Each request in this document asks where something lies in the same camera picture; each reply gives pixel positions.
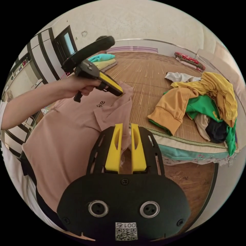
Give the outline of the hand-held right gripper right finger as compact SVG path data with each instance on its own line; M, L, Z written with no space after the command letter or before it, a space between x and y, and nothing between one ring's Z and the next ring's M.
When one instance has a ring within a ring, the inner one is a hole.
M132 172L143 172L146 170L144 149L137 124L131 124L131 164Z

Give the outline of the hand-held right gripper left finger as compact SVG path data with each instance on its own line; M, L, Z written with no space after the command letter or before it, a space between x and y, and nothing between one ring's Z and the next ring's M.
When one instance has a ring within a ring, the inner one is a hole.
M105 163L106 172L119 172L120 170L122 131L122 123L116 124L113 128L112 138Z

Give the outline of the person's left hand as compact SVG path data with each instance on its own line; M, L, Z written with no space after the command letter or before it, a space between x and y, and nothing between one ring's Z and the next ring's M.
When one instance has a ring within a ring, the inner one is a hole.
M62 80L61 83L65 98L72 98L78 92L81 92L81 94L85 96L89 95L94 88L100 85L101 81L98 79L81 78L76 75L71 75Z

